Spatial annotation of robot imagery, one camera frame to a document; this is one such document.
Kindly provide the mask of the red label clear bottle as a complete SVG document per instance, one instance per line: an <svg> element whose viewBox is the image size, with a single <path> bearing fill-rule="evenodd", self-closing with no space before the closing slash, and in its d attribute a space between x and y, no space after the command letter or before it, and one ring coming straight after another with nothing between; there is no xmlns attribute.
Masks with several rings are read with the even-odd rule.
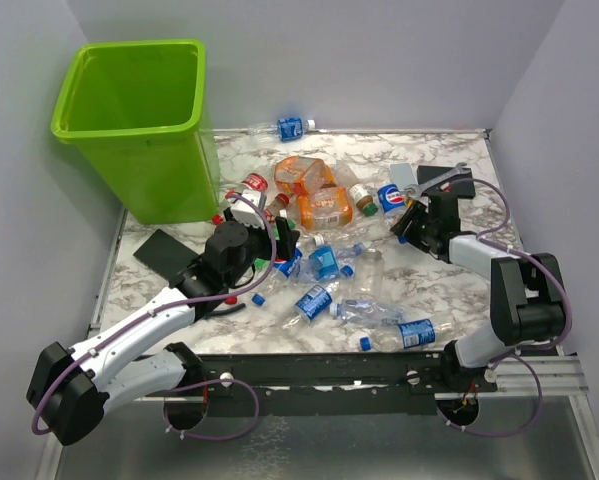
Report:
<svg viewBox="0 0 599 480"><path fill-rule="evenodd" d="M258 191L266 194L266 191L268 190L268 188L269 188L269 182L263 174L257 173L257 172L251 172L241 182L239 182L236 187L229 189L228 192L230 190L234 190L237 193L241 193L245 189L251 189L251 190L258 190ZM214 215L212 218L212 223L214 225L220 225L221 223L226 221L222 214L225 199L226 199L226 197L222 200L222 202L219 205L219 213Z"/></svg>

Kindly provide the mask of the black foam block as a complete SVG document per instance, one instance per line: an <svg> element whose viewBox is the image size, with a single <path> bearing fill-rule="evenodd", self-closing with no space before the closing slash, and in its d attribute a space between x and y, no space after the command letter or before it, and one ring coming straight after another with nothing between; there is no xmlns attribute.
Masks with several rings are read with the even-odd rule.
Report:
<svg viewBox="0 0 599 480"><path fill-rule="evenodd" d="M421 165L417 168L417 181L419 184L422 184L431 181L450 170L451 167ZM459 179L466 179L466 182L459 182L458 184L448 185L447 187L437 185L435 188L432 188L432 191L451 191L455 192L460 199L474 199L476 191L472 182L472 170L467 168L464 174L453 177L452 181L457 181Z"/></svg>
<svg viewBox="0 0 599 480"><path fill-rule="evenodd" d="M173 236L157 229L133 256L161 278L171 281L184 271L198 254Z"/></svg>

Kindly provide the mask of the green plastic bin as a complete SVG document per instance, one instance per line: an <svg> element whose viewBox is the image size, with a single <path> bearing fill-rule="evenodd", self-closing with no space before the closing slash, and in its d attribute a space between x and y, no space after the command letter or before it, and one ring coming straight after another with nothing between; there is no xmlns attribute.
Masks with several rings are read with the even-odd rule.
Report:
<svg viewBox="0 0 599 480"><path fill-rule="evenodd" d="M196 39L89 44L68 67L51 120L142 224L211 219L220 167Z"/></svg>

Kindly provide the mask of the pepsi bottle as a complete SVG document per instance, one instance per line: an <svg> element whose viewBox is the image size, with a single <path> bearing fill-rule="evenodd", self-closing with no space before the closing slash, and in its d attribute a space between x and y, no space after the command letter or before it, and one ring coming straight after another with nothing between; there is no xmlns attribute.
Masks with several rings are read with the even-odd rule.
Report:
<svg viewBox="0 0 599 480"><path fill-rule="evenodd" d="M377 191L377 195L381 210L386 217L395 217L405 212L404 197L395 184L389 183L382 186Z"/></svg>
<svg viewBox="0 0 599 480"><path fill-rule="evenodd" d="M255 292L263 297L268 297L293 282L316 282L321 266L320 260L304 255L299 248L296 248L295 255L290 260L276 260L274 262L271 273L255 289Z"/></svg>

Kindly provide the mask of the silver wrench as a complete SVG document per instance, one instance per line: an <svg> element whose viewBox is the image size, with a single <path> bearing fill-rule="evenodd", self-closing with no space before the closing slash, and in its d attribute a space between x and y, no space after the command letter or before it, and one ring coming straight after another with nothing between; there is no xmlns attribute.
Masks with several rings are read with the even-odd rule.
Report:
<svg viewBox="0 0 599 480"><path fill-rule="evenodd" d="M455 177L458 177L460 175L466 175L470 172L471 170L467 167L467 164L465 162L459 162L449 171L444 172L432 178L431 180L428 180L420 184L409 185L405 190L403 190L403 193L411 199L418 199L428 189L447 183Z"/></svg>

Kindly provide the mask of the small red label bottle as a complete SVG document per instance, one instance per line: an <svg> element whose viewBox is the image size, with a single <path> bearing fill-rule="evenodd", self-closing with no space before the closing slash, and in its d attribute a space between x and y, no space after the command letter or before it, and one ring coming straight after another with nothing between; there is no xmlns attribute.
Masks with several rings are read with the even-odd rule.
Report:
<svg viewBox="0 0 599 480"><path fill-rule="evenodd" d="M289 203L290 198L286 194L278 193L264 210L267 220L274 223L280 216L280 212L285 210Z"/></svg>

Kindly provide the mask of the clear plain bottle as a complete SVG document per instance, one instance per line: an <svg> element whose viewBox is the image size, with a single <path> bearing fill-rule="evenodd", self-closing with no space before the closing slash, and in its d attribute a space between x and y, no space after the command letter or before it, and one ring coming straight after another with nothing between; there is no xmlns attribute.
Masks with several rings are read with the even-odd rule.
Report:
<svg viewBox="0 0 599 480"><path fill-rule="evenodd" d="M382 293L384 267L384 258L379 250L364 250L355 263L351 297L378 299Z"/></svg>

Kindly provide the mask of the clear crushed water bottle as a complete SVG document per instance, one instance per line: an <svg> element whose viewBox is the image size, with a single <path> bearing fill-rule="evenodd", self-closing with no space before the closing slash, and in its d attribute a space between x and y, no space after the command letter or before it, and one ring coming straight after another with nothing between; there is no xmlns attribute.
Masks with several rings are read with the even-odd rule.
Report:
<svg viewBox="0 0 599 480"><path fill-rule="evenodd" d="M343 299L331 303L328 311L333 318L370 328L407 322L401 307L372 299Z"/></svg>

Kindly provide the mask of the grey rectangular plate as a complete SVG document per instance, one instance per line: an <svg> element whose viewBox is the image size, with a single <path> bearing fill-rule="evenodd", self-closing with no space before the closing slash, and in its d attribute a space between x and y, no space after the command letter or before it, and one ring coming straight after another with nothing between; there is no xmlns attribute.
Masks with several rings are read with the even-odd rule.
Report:
<svg viewBox="0 0 599 480"><path fill-rule="evenodd" d="M405 190L409 185L417 184L415 170L410 163L396 163L389 167L390 179L399 190Z"/></svg>

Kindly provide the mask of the blue label bottle by wall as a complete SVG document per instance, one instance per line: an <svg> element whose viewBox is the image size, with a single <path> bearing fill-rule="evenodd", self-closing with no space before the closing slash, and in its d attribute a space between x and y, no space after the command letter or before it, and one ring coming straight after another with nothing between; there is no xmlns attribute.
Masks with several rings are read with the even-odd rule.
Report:
<svg viewBox="0 0 599 480"><path fill-rule="evenodd" d="M287 143L303 138L314 131L316 123L313 119L287 117L272 123L255 124L248 128L250 138L256 143Z"/></svg>

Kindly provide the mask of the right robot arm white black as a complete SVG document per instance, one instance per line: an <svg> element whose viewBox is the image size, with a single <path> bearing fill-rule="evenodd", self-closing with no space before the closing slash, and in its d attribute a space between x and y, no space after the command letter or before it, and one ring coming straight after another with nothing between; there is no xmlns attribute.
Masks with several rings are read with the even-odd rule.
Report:
<svg viewBox="0 0 599 480"><path fill-rule="evenodd" d="M494 360L518 347L550 349L572 323L561 272L552 254L531 255L462 229L458 198L431 193L409 200L390 231L439 261L480 275L490 283L489 323L449 342L438 367L440 383L460 391Z"/></svg>

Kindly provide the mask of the blue bottle cap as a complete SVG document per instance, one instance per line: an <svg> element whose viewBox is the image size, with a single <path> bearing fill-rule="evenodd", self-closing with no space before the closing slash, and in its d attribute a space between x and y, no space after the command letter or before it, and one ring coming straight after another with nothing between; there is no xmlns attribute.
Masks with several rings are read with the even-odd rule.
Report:
<svg viewBox="0 0 599 480"><path fill-rule="evenodd" d="M254 294L252 302L257 306L262 306L265 303L265 298L259 294Z"/></svg>

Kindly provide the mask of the brown tea bottle green cap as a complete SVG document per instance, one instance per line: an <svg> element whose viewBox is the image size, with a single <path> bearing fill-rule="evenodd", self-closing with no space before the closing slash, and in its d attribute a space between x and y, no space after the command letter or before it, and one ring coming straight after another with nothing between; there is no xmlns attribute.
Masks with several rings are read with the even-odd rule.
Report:
<svg viewBox="0 0 599 480"><path fill-rule="evenodd" d="M378 212L370 190L360 181L351 167L346 163L337 164L333 173L338 184L345 187L356 209L366 217Z"/></svg>

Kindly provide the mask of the crushed orange label bottle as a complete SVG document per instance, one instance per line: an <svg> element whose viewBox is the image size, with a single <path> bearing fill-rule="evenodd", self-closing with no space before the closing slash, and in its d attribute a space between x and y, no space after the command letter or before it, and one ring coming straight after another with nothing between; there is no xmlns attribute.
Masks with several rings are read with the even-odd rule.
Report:
<svg viewBox="0 0 599 480"><path fill-rule="evenodd" d="M273 168L277 188L295 196L306 196L336 185L330 167L319 158L290 156Z"/></svg>
<svg viewBox="0 0 599 480"><path fill-rule="evenodd" d="M311 195L297 197L300 224L309 231L327 230L349 224L353 207L344 187L335 186L318 190Z"/></svg>

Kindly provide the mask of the black foam block right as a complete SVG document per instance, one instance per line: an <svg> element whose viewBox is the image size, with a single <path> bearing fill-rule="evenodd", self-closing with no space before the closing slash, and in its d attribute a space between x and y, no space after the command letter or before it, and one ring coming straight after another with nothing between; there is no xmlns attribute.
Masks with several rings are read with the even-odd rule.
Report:
<svg viewBox="0 0 599 480"><path fill-rule="evenodd" d="M451 167L421 165L417 168L417 181L419 184L422 184L431 181L450 170ZM459 179L466 179L466 182L459 182L458 184L448 185L447 187L437 185L435 188L432 188L432 191L451 191L455 192L460 199L474 199L476 191L472 182L472 170L467 168L464 174L453 177L452 181L457 181Z"/></svg>

